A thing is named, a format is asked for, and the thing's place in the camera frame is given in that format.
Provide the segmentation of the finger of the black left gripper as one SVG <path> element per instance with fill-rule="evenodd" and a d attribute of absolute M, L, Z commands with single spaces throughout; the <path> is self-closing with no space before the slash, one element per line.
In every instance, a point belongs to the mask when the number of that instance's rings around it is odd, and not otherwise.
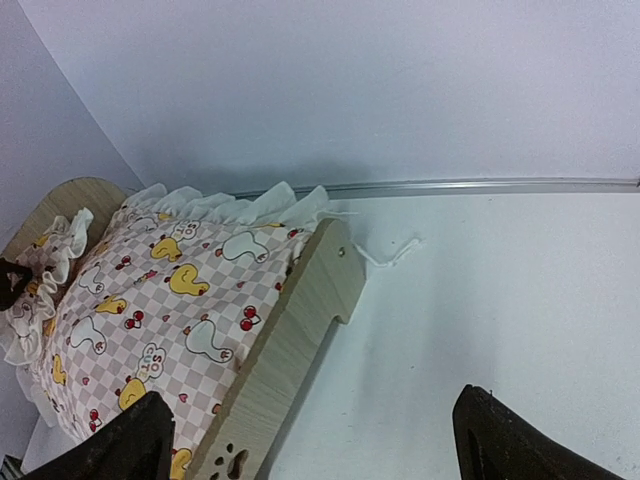
<path fill-rule="evenodd" d="M 31 282 L 31 269 L 2 258 L 0 261 L 0 308 L 10 309 Z"/>

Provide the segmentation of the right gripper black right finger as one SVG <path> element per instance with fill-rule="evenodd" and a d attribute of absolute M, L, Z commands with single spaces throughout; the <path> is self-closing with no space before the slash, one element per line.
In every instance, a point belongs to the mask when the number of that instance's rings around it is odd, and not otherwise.
<path fill-rule="evenodd" d="M 618 477 L 545 436 L 479 386 L 462 389 L 452 421 L 463 480 Z"/>

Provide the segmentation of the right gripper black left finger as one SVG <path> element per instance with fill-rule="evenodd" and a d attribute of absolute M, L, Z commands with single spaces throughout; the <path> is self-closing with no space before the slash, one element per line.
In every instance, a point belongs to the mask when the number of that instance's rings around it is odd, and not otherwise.
<path fill-rule="evenodd" d="M 148 392 L 95 435 L 25 477 L 167 480 L 174 430 L 169 406 L 159 393 Z"/>

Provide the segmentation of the small duck print pillow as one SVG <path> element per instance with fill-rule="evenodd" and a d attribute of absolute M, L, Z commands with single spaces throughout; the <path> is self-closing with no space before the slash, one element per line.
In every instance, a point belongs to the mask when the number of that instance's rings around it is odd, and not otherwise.
<path fill-rule="evenodd" d="M 16 257 L 19 266 L 31 270 L 32 279 L 16 302 L 1 313 L 1 347 L 8 364 L 30 364 L 42 353 L 44 324 L 56 315 L 74 263 L 88 245 L 93 219 L 93 213 L 86 208 L 71 221 L 57 216 Z"/>

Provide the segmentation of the duck print bed cushion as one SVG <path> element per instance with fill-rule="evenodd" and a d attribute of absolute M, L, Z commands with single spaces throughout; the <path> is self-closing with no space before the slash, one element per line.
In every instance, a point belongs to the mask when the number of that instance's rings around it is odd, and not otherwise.
<path fill-rule="evenodd" d="M 88 241 L 20 365 L 56 423 L 84 441 L 148 392 L 176 422 L 170 475 L 184 477 L 329 199 L 280 183 L 259 198 L 154 185 Z"/>

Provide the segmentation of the wooden pet bed frame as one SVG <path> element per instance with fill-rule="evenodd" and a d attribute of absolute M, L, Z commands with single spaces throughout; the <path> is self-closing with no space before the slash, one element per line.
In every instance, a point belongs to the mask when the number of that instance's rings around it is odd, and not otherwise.
<path fill-rule="evenodd" d="M 79 178 L 53 189 L 26 218 L 2 251 L 16 263 L 28 243 L 39 238 L 57 216 L 72 219 L 90 210 L 89 243 L 96 245 L 111 217 L 131 196 L 98 178 Z M 346 224 L 328 205 L 288 275 L 221 407 L 198 444 L 181 479 L 253 479 L 270 453 L 299 390 L 309 375 L 333 323 L 347 323 L 365 284 L 360 255 Z M 24 377 L 25 394 L 48 423 L 60 429 L 40 388 Z"/>

